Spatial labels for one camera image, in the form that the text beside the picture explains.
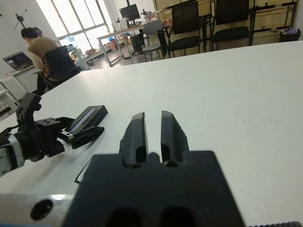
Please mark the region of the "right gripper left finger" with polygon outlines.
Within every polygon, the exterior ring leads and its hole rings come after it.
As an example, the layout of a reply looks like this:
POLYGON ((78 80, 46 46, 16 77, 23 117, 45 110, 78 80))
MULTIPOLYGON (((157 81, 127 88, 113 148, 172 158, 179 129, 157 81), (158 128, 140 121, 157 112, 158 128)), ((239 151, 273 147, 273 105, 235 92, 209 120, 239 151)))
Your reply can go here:
POLYGON ((134 115, 120 140, 119 153, 124 165, 142 165, 148 156, 145 113, 134 115))

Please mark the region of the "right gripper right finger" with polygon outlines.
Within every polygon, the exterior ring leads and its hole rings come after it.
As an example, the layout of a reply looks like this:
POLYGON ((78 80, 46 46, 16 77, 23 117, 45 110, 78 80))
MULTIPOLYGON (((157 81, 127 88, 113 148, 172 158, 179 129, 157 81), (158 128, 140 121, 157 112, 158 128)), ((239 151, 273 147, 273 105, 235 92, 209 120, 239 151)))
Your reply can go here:
POLYGON ((163 163, 182 163, 183 153, 189 151, 187 137, 173 113, 161 114, 161 156, 163 163))

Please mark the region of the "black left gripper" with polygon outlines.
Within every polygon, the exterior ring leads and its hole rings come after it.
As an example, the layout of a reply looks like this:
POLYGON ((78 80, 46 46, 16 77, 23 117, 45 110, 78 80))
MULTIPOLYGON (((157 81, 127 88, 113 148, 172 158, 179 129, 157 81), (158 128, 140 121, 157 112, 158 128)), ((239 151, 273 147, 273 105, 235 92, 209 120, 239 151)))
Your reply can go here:
MULTIPOLYGON (((33 129, 20 126, 15 137, 20 143, 24 159, 37 162, 44 157, 52 157, 64 152, 63 144, 57 139, 60 132, 73 120, 68 117, 45 118, 35 121, 33 129)), ((95 141, 104 130, 104 127, 93 126, 76 133, 71 139, 72 148, 77 149, 95 141)))

